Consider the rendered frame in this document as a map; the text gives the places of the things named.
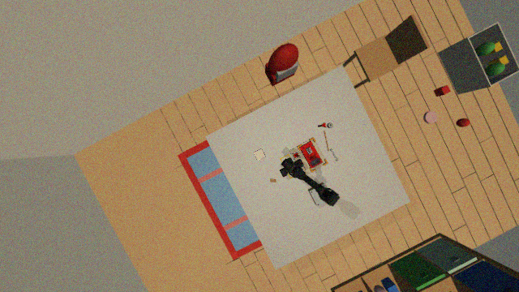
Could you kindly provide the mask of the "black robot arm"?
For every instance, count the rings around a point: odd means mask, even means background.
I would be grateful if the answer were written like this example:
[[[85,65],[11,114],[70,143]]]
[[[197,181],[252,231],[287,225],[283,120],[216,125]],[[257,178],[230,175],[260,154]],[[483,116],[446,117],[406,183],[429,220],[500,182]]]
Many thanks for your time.
[[[323,200],[329,206],[334,206],[340,199],[340,196],[334,190],[332,190],[331,188],[324,187],[321,184],[319,185],[313,179],[308,177],[306,173],[302,170],[302,168],[293,162],[291,157],[285,159],[281,163],[281,165],[288,170],[292,177],[303,180],[311,187],[313,187],[318,192],[320,199]]]

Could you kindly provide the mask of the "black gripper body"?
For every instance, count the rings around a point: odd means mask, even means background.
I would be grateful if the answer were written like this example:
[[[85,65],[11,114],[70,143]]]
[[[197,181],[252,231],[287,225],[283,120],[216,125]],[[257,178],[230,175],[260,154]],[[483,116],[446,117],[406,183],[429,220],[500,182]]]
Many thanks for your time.
[[[298,165],[298,166],[300,166],[300,167],[303,167],[303,166],[304,166],[304,164],[302,163],[302,160],[301,160],[301,159],[296,160],[295,164]],[[288,170],[282,168],[282,169],[280,170],[281,175],[282,175],[283,177],[287,176],[288,173],[289,173],[289,172],[287,172],[287,171],[288,171]]]

